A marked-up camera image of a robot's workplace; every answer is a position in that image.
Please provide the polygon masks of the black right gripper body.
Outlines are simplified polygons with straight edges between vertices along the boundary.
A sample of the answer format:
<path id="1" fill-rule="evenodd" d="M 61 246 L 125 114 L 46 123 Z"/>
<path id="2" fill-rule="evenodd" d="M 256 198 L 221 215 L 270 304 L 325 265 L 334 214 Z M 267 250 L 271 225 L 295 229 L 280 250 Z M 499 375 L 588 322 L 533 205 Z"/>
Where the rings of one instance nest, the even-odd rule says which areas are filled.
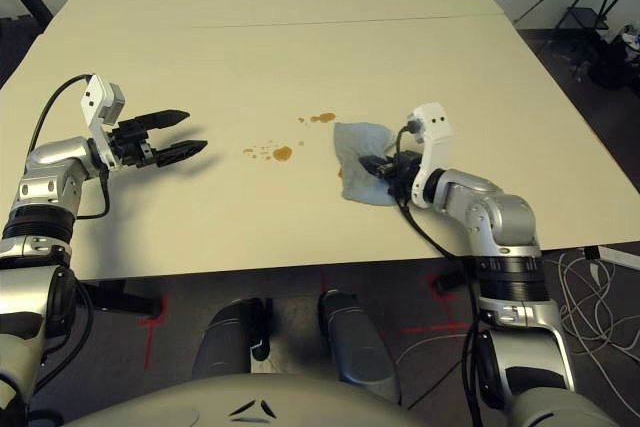
<path id="1" fill-rule="evenodd" d="M 414 180 L 420 170 L 422 155 L 404 150 L 394 155 L 387 182 L 392 197 L 410 197 Z"/>

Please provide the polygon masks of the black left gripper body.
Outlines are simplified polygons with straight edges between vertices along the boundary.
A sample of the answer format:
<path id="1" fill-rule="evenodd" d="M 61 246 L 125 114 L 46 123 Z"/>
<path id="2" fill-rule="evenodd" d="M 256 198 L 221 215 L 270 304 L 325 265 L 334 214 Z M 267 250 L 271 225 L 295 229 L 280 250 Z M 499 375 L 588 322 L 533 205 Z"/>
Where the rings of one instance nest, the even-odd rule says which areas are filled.
<path id="1" fill-rule="evenodd" d="M 109 134 L 109 145 L 125 166 L 146 167 L 155 163 L 155 150 L 149 144 L 148 131 L 156 128 L 153 116 L 137 116 L 120 121 Z"/>

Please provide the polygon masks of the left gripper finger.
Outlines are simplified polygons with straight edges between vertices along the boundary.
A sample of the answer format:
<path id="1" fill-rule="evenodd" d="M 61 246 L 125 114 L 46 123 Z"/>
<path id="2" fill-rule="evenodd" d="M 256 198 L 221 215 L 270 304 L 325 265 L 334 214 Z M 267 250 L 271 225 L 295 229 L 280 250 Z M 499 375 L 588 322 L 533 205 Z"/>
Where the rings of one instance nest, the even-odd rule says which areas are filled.
<path id="1" fill-rule="evenodd" d="M 185 140 L 174 143 L 169 147 L 155 150 L 153 163 L 161 168 L 189 159 L 201 152 L 208 142 L 206 140 Z"/>
<path id="2" fill-rule="evenodd" d="M 190 114 L 186 111 L 168 109 L 141 115 L 136 117 L 135 120 L 141 125 L 142 129 L 149 131 L 174 126 L 189 117 Z"/>

